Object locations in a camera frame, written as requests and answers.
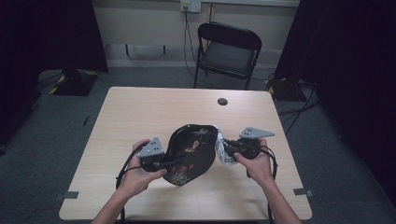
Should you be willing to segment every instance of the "right hand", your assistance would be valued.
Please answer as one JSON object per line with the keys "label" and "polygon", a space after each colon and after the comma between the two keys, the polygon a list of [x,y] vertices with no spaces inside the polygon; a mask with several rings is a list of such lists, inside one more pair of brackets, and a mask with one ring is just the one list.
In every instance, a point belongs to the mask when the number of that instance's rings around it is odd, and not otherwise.
{"label": "right hand", "polygon": [[[265,138],[259,138],[260,146],[262,150],[268,151],[266,148],[267,141]],[[255,180],[259,185],[268,180],[274,180],[271,173],[271,162],[270,157],[264,153],[260,153],[255,159],[249,160],[243,157],[239,153],[234,154],[236,160],[247,168],[251,178]]]}

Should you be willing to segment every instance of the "hand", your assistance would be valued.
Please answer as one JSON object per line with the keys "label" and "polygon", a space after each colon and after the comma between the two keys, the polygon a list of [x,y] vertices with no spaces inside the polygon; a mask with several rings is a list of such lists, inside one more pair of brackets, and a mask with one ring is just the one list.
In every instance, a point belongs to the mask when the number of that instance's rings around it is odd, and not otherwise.
{"label": "hand", "polygon": [[[265,138],[259,138],[262,150],[268,151],[267,141]],[[239,153],[234,154],[236,160],[247,168],[251,178],[259,185],[268,180],[274,180],[271,173],[270,157],[264,153],[260,153],[255,159],[249,160]]]}
{"label": "hand", "polygon": [[[133,149],[140,147],[147,142],[149,142],[148,139],[140,140],[139,142],[134,144]],[[140,159],[137,158],[136,155],[134,155],[131,161],[128,163],[127,169],[139,166]],[[143,168],[129,170],[124,174],[123,179],[120,183],[120,187],[117,191],[121,193],[123,197],[130,199],[135,195],[141,193],[143,190],[147,189],[151,181],[159,179],[165,174],[165,169],[153,173],[146,172],[145,170],[143,170]]]}

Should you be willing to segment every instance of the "small round object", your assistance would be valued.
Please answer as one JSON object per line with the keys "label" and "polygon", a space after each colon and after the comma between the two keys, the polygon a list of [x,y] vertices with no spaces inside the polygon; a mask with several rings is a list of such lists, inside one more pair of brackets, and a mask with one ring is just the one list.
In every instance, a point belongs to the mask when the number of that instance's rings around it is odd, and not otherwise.
{"label": "small round object", "polygon": [[219,98],[219,99],[218,99],[218,104],[219,104],[219,105],[227,105],[227,104],[228,104],[228,101],[227,101],[227,99]]}

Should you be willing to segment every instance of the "wooden table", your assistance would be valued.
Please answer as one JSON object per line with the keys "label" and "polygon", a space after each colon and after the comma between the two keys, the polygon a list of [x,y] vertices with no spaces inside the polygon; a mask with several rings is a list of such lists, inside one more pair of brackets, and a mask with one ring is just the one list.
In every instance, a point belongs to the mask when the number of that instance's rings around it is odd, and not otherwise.
{"label": "wooden table", "polygon": [[[228,104],[219,105],[219,98]],[[132,145],[158,136],[167,148],[185,124],[216,124],[234,140],[247,126],[274,132],[267,141],[279,165],[276,182],[298,217],[311,218],[306,196],[293,192],[303,185],[268,92],[130,87],[109,90],[69,189],[78,197],[64,200],[60,217],[93,219],[114,192]],[[218,159],[185,186],[153,181],[125,206],[126,218],[139,220],[260,220],[268,218],[266,209],[264,193],[245,167]]]}

